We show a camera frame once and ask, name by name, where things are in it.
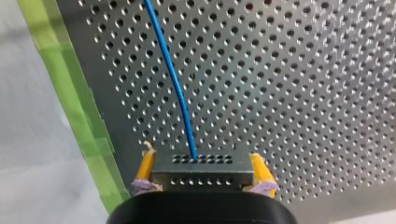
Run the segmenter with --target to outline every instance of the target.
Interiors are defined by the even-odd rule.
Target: hole
[[[270,39],[271,42],[276,41],[276,35],[270,35],[269,39]]]
[[[304,28],[304,30],[305,30],[307,33],[309,33],[309,32],[312,31],[312,26],[311,26],[311,25],[306,25],[305,28]]]
[[[116,2],[116,1],[110,1],[110,2],[108,3],[108,6],[109,6],[111,9],[114,9],[115,7],[117,7],[117,2]]]
[[[171,13],[175,13],[176,10],[177,10],[177,7],[176,7],[175,5],[172,4],[172,5],[169,6],[169,11],[170,11]]]
[[[321,5],[321,8],[322,9],[326,9],[326,8],[328,8],[329,7],[329,3],[328,2],[324,2],[324,3],[322,3],[322,5]]]
[[[99,6],[93,5],[91,6],[92,14],[97,14],[100,11]]]
[[[116,26],[117,26],[118,28],[121,28],[121,27],[123,26],[123,20],[122,20],[122,19],[116,20]]]
[[[99,24],[99,26],[98,26],[98,30],[99,30],[100,33],[105,32],[106,28],[107,27],[103,23]]]
[[[227,10],[227,14],[228,14],[228,16],[233,16],[233,14],[235,14],[235,10],[234,10],[232,7],[230,7],[230,8]]]
[[[275,20],[274,17],[268,17],[268,18],[267,18],[267,22],[268,22],[269,25],[271,25],[272,23],[274,23],[274,20]]]
[[[191,20],[191,23],[192,23],[193,26],[197,26],[199,24],[199,20],[194,18],[194,19]]]
[[[231,185],[233,183],[233,180],[231,179],[231,178],[228,178],[226,181],[225,181],[225,184],[226,185]]]
[[[212,13],[209,16],[210,21],[215,21],[217,18],[218,18],[218,16],[215,13]]]
[[[264,5],[268,7],[271,5],[272,0],[264,0],[263,2],[264,2]]]
[[[192,0],[187,1],[187,6],[193,7],[194,5],[195,5],[194,1]]]
[[[285,19],[286,20],[289,20],[292,16],[293,16],[293,14],[290,11],[285,13]]]
[[[250,10],[253,9],[253,4],[247,3],[247,4],[245,5],[245,9],[247,10],[247,12],[249,12]]]
[[[122,39],[122,44],[123,44],[123,45],[127,46],[127,45],[129,45],[130,43],[131,43],[131,39],[130,39],[129,37],[124,37],[124,38]]]
[[[248,28],[249,28],[250,30],[254,30],[254,29],[256,28],[256,22],[255,22],[255,21],[251,21],[251,22],[248,24]]]
[[[171,185],[176,185],[177,184],[177,179],[176,178],[172,178],[171,179]]]
[[[303,13],[304,14],[309,14],[311,12],[311,8],[310,7],[305,7],[303,8]]]

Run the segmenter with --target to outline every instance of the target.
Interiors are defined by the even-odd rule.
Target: perforated metal sheet
[[[177,98],[142,2],[58,3],[125,183],[134,178],[145,139],[159,157],[187,153]],[[371,195],[395,189],[395,1],[154,6],[200,154],[260,152],[280,184],[277,198],[298,217],[317,205],[325,210],[320,221],[374,211],[335,206],[351,195],[381,198],[382,209],[395,205]]]

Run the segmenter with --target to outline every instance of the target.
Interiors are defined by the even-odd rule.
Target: gray metal plate
[[[305,221],[395,206],[395,1],[153,2],[200,154],[260,152]],[[187,153],[142,2],[58,4],[125,183],[146,139],[161,158]]]

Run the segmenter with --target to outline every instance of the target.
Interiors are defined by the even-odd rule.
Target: metal surface
[[[189,155],[157,157],[152,171],[155,183],[165,190],[242,190],[253,183],[253,169],[248,154]]]
[[[125,183],[145,139],[165,162],[187,154],[177,98],[142,2],[58,3]],[[395,189],[395,1],[154,5],[199,154],[260,152],[276,173],[277,198],[297,217],[319,207],[326,209],[316,212],[321,221],[370,213],[375,199],[382,200],[376,207],[396,206],[383,195]]]

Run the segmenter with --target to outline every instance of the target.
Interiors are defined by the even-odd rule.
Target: small perforated box
[[[166,190],[241,190],[253,182],[253,169],[248,157],[231,155],[161,154],[152,171],[155,183]]]

